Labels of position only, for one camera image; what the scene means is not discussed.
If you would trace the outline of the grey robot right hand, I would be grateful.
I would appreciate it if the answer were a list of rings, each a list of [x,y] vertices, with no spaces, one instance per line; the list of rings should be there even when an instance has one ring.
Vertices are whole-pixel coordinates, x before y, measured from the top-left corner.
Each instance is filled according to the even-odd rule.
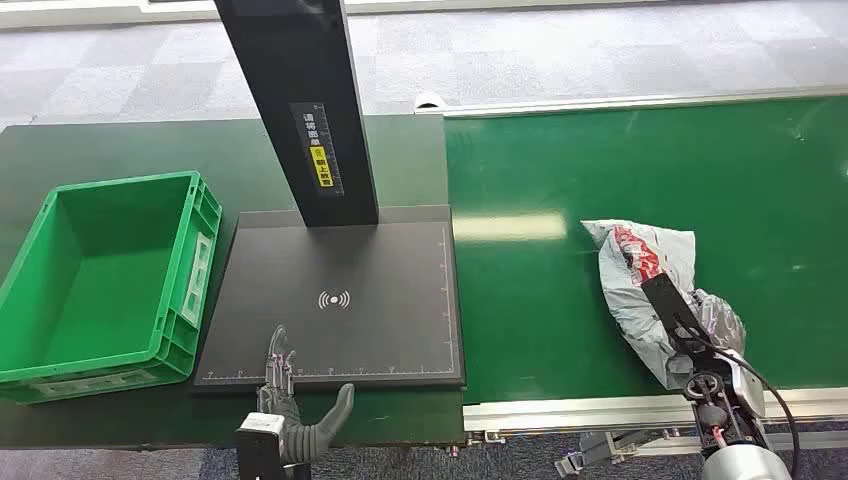
[[[695,318],[711,344],[722,350],[745,353],[746,330],[730,304],[702,289],[690,293]]]

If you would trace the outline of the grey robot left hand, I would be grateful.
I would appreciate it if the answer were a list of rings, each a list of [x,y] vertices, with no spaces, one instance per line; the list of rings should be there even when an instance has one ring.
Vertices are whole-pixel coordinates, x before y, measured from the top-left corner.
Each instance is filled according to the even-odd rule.
[[[289,450],[297,447],[306,455],[326,450],[349,418],[354,406],[355,387],[345,383],[338,391],[335,405],[316,424],[303,425],[294,398],[293,358],[287,330],[278,325],[271,336],[265,364],[265,384],[258,390],[261,413],[283,417],[282,444]]]

